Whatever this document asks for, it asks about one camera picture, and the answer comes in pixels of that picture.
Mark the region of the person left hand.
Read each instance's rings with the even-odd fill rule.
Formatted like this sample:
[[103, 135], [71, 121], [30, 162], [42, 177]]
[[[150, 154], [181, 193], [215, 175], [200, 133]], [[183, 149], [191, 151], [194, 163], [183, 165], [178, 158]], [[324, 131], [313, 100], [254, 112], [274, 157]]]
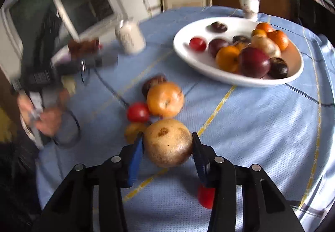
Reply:
[[26, 134], [33, 139], [30, 128], [33, 126], [41, 131], [45, 136], [55, 136], [61, 126], [62, 114], [65, 111], [66, 102], [70, 94], [67, 89], [63, 89], [58, 94], [57, 104], [50, 108], [44, 108], [37, 121], [31, 122], [30, 114], [33, 111], [33, 103], [29, 97], [23, 93], [19, 94], [17, 103], [21, 116], [21, 124]]

